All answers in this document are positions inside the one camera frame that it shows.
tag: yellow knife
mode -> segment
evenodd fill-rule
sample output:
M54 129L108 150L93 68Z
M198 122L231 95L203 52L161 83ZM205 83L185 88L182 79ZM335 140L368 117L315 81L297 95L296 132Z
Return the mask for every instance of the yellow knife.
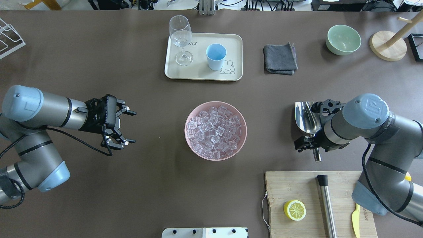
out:
M352 228L357 238L360 238L360 205L355 204L355 211L352 212Z

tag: wooden cutting board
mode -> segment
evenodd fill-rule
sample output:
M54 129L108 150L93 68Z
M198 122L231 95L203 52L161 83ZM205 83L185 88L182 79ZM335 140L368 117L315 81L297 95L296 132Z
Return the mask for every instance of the wooden cutting board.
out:
M355 203L352 191L361 171L277 171L266 172L269 201L270 238L328 237L320 188L316 176L327 174L330 199L339 238L355 238L351 214ZM297 199L304 203L306 216L290 220L283 212L285 202ZM372 212L360 209L360 237L377 238Z

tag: blue cup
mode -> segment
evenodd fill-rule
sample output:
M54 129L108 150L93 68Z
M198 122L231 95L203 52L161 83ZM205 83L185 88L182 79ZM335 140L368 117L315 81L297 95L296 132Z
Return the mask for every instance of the blue cup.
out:
M217 71L223 67L226 48L221 44L211 44L206 49L207 62L211 70Z

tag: robotic arm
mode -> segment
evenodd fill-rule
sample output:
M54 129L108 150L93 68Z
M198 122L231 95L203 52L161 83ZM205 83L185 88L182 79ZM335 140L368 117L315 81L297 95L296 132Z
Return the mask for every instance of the robotic arm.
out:
M0 138L14 142L11 146L21 161L0 169L0 204L19 197L22 202L25 192L33 188L46 192L69 179L69 170L46 129L62 131L47 126L101 134L101 146L106 147L109 154L96 150L109 156L112 155L110 149L123 149L135 142L123 137L119 116L133 116L136 112L130 111L125 101L109 94L81 102L15 85L6 93L2 109Z
M395 115L379 96L362 94L347 104L333 100L316 102L322 129L315 137L300 137L295 149L342 149L357 137L364 137L373 150L357 181L353 200L373 213L396 216L422 226L423 187L405 180L414 158L423 150L421 123Z

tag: gray cloth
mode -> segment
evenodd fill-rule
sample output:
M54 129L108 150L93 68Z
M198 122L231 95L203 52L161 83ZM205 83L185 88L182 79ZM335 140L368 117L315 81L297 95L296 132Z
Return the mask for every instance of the gray cloth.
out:
M266 69L270 73L293 75L298 69L295 48L289 42L286 45L268 44L263 51Z

